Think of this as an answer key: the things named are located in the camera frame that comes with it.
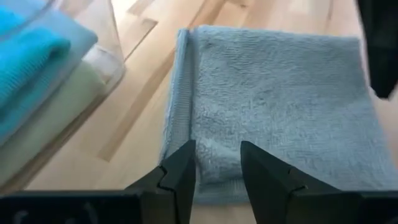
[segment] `wooden floor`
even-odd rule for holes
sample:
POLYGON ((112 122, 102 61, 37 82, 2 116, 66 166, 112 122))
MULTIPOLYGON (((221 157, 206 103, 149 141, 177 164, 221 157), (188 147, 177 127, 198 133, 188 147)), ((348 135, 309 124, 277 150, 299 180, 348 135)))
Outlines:
MULTIPOLYGON (((123 189, 154 168, 179 28, 214 24, 362 35, 353 0, 114 0, 113 4, 127 57, 126 75, 27 189, 123 189)), ((398 146, 396 104, 397 100, 375 100, 393 146, 398 146)), ((254 217, 246 204, 194 206, 191 222, 254 223, 254 217)))

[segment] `folded towel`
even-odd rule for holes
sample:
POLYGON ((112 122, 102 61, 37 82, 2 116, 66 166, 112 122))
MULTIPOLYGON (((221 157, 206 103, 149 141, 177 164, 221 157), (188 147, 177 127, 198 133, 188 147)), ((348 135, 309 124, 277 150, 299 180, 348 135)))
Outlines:
POLYGON ((188 139, 198 203, 248 200, 242 140, 342 190, 398 189, 354 37, 181 30, 162 158, 188 139))
POLYGON ((105 84, 93 68, 81 63, 59 89, 0 147, 0 185, 35 157, 90 103, 105 84))
MULTIPOLYGON (((23 23, 22 18, 0 7, 0 35, 23 23)), ((26 29, 0 42, 0 108, 36 82, 49 63, 62 60, 70 48, 67 39, 45 28, 26 29)))
MULTIPOLYGON (((36 0, 0 0, 0 29, 14 27, 43 5, 36 0)), ((23 32, 0 42, 0 57, 7 56, 0 62, 0 145, 61 84, 96 41, 91 31, 61 12, 49 10, 23 32)))

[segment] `black object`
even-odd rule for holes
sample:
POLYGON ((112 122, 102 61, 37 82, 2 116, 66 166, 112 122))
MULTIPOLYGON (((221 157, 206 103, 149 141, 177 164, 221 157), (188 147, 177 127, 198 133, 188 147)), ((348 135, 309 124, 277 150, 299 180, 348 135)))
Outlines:
POLYGON ((363 22, 371 87, 388 98, 398 81, 398 1, 358 0, 363 22))
MULTIPOLYGON (((195 141, 125 190, 19 192, 0 198, 0 223, 187 224, 195 189, 195 141)), ((398 192, 338 190, 250 142, 243 179, 257 223, 398 223, 398 192)))
POLYGON ((338 190, 246 141, 241 163, 257 223, 398 223, 398 192, 338 190))
POLYGON ((125 190, 22 191, 0 198, 0 223, 189 223, 195 141, 125 190))

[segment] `blue towel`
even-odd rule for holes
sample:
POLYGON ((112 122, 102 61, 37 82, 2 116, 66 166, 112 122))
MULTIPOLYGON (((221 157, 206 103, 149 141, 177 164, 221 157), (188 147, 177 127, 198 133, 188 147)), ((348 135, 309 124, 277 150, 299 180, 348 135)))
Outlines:
POLYGON ((196 203, 248 201, 251 141, 341 190, 396 190, 355 37, 201 26, 181 30, 161 159, 197 141, 196 203))
MULTIPOLYGON (((0 34, 43 5, 37 0, 0 0, 0 34)), ((0 42, 0 145, 57 89, 96 41, 94 33, 73 19, 49 10, 23 32, 0 42)))
MULTIPOLYGON (((23 20, 18 15, 0 7, 0 35, 21 25, 23 20)), ((25 87, 32 83, 41 83, 46 88, 51 76, 40 72, 49 63, 62 60, 67 55, 70 42, 48 29, 38 27, 27 29, 0 41, 0 108, 15 100, 18 94, 24 94, 25 87)))

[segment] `wooden table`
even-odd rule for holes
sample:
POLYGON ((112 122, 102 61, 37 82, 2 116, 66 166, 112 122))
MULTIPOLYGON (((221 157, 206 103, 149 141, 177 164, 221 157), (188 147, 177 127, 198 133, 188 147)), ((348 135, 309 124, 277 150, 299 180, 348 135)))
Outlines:
MULTIPOLYGON (((114 0, 113 5, 126 75, 27 189, 123 189, 156 166, 179 28, 214 24, 362 36, 353 0, 114 0)), ((397 149, 398 102, 372 98, 397 149)), ((194 206, 192 223, 254 223, 254 217, 248 204, 194 206)))

